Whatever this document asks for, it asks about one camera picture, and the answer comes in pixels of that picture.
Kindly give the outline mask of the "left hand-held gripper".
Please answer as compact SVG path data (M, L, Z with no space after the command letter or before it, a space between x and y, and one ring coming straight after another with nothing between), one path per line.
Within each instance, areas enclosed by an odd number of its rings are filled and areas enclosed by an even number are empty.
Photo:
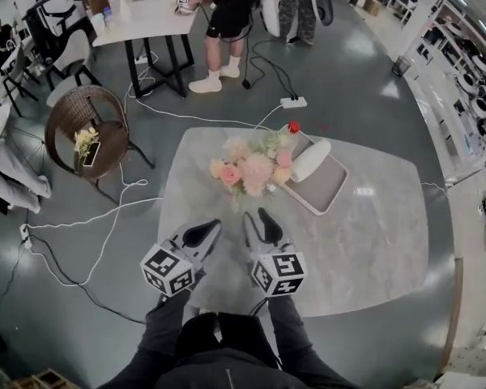
M140 263L145 281L166 297L192 291L203 278L203 260L220 239L222 222L189 222L181 230L181 238L175 235L155 244Z

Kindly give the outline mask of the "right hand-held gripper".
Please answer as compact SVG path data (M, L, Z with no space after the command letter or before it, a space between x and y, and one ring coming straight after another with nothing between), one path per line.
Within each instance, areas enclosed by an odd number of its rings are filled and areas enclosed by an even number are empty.
M242 216L242 231L252 262L250 277L265 297L292 295L307 276L305 256L291 242L278 246L284 231L264 207L258 209L258 216L251 212Z

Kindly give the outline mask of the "pink flowers bouquet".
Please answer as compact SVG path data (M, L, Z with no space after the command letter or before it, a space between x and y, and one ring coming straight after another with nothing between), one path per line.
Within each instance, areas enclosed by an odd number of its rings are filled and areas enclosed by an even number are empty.
M228 138L224 155L210 161L211 177L230 194L230 205L237 212L245 197L262 198L274 186L282 186L292 175L292 153L296 132L268 130L256 139Z

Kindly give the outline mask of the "person's right forearm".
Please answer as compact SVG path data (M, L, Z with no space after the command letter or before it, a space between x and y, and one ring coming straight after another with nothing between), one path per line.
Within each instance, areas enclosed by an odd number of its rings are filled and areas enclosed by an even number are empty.
M274 297L268 301L268 309L282 364L293 367L319 361L293 300L289 296Z

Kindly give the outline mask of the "white rectangular tray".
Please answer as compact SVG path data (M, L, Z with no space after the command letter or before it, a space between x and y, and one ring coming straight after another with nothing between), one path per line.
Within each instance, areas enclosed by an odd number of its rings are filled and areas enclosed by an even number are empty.
M294 161L308 146L319 140L310 138L301 132L300 139L293 152ZM343 189L349 176L349 171L330 150L326 159L317 170L304 181L295 183L291 178L282 185L282 189L290 194L302 206L307 208L315 216L323 216L329 210L337 196Z

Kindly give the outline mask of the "grey marble table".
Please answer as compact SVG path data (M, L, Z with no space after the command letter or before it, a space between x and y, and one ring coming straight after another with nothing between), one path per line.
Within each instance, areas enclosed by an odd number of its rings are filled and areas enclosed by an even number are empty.
M192 306L246 314L262 292L249 278L244 212L264 207L305 256L307 276L294 294L304 317L362 310L419 288L428 266L428 223L420 177L410 161L335 140L331 153L349 171L323 216L315 216L282 187L262 198L245 197L237 212L230 194L211 177L210 161L224 155L233 136L256 139L260 130L199 127L178 145L164 191L158 238L185 222L221 220L221 238L205 262L206 276Z

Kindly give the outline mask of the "white oval dish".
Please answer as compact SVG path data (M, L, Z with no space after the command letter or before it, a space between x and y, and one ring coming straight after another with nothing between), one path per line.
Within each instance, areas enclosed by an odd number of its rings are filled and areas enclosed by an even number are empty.
M313 174L326 159L331 150L331 144L327 140L319 140L308 146L291 165L291 179L295 183L304 181Z

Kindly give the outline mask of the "person's black trousers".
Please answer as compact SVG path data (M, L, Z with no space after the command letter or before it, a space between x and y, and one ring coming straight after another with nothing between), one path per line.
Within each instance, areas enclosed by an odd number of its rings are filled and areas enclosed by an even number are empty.
M239 350L271 368L279 368L279 363L257 317L218 313L218 323L223 347Z

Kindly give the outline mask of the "brown wicker chair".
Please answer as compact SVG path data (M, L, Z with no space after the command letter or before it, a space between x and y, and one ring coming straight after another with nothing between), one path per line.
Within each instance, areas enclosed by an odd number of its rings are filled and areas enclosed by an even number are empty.
M103 101L116 114L114 119L105 120L97 112L93 102ZM68 165L59 155L57 133L70 142L75 141L79 130L91 127L98 133L100 147L90 167L83 164L77 152L73 164ZM83 85L71 89L52 108L45 127L45 148L50 160L62 171L88 182L98 193L113 203L116 199L99 187L99 181L117 168L129 150L137 152L144 162L154 169L143 151L130 140L126 111L121 100L107 88L98 85Z

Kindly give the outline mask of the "white smartphone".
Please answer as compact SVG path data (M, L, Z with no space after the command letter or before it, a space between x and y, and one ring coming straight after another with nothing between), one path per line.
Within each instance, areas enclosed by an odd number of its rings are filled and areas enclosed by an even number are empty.
M92 167L100 149L100 142L95 141L90 144L86 156L83 158L83 167Z

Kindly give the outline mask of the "person's black jacket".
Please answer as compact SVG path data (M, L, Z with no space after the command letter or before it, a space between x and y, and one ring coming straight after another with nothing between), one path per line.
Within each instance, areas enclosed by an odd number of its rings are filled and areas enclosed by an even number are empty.
M135 353L98 389L359 389L320 358L314 365L275 369L247 353L218 348L182 360Z

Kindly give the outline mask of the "grey upholstered chair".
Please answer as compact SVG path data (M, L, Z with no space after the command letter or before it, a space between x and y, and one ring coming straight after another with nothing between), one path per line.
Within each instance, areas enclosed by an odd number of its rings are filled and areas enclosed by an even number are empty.
M62 80L52 89L46 104L53 108L57 102L70 90L88 84L99 85L99 80L90 70L92 50L87 34L78 29L73 32L60 57L51 64L47 77L55 73Z

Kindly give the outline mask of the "wooden crate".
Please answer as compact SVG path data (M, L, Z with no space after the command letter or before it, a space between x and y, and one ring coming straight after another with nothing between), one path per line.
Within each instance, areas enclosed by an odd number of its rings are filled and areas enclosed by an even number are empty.
M0 389L82 389L55 370L47 369L22 378L10 378L0 368Z

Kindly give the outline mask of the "white shelving rack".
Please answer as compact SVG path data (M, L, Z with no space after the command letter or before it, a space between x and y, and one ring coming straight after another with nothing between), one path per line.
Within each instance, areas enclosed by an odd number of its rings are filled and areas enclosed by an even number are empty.
M433 8L410 53L408 79L447 186L486 169L486 34L463 0Z

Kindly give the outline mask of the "black and white machine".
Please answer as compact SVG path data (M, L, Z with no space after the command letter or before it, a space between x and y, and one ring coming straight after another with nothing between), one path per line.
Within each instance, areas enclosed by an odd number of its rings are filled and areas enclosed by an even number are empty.
M23 20L43 62L57 59L73 32L88 32L82 0L35 0Z

